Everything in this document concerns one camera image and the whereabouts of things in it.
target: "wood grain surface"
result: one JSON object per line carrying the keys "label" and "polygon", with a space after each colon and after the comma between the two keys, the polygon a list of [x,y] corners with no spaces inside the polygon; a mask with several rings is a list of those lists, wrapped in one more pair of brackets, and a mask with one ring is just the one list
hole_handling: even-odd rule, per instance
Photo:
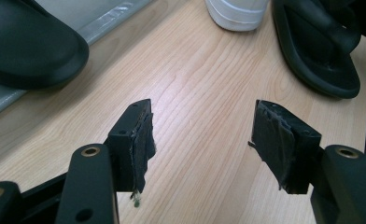
{"label": "wood grain surface", "polygon": [[25,191],[66,172],[77,148],[104,142],[129,104],[150,98],[157,154],[141,206],[118,193],[121,223],[315,223],[312,190],[279,191],[247,145],[255,102],[290,110],[323,134],[322,147],[363,150],[366,38],[352,58],[359,96],[333,99],[285,65],[269,8],[258,30],[233,33],[213,23],[203,0],[155,0],[92,45],[73,81],[30,91],[0,113],[0,180]]}

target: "white sneaker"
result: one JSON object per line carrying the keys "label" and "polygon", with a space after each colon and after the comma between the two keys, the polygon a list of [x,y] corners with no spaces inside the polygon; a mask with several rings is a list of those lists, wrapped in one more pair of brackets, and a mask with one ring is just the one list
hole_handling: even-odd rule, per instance
{"label": "white sneaker", "polygon": [[226,30],[250,31],[261,21],[268,0],[205,0],[213,21]]}

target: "wooden table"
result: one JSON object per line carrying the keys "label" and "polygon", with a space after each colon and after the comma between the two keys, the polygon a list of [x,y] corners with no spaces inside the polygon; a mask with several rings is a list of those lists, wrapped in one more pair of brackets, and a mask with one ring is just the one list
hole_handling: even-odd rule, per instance
{"label": "wooden table", "polygon": [[157,154],[139,208],[118,193],[121,223],[314,223],[308,195],[287,195],[247,145],[257,99],[363,150],[366,38],[352,53],[361,91],[318,94],[285,65],[268,8],[257,31],[217,27],[203,0],[156,0],[91,46],[61,90],[31,91],[0,114],[0,180],[32,188],[66,172],[77,148],[102,143],[125,108],[150,98]]}

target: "flip-flop strap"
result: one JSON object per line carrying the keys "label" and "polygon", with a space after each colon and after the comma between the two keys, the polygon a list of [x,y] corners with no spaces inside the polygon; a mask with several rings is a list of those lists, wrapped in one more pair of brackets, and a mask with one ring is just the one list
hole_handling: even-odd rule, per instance
{"label": "flip-flop strap", "polygon": [[341,9],[345,27],[338,22],[320,3],[312,0],[288,0],[285,6],[312,24],[336,46],[342,55],[349,54],[360,42],[360,31],[355,14],[348,8]]}

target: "black flip-flop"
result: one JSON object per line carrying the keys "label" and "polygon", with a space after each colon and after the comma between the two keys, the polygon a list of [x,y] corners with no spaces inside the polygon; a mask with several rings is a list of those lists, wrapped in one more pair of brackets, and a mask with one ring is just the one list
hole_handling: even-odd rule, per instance
{"label": "black flip-flop", "polygon": [[43,89],[77,75],[87,42],[34,0],[0,0],[0,84]]}
{"label": "black flip-flop", "polygon": [[293,73],[330,96],[357,96],[360,82],[349,55],[360,42],[353,11],[329,11],[318,0],[274,0],[272,8],[279,44]]}

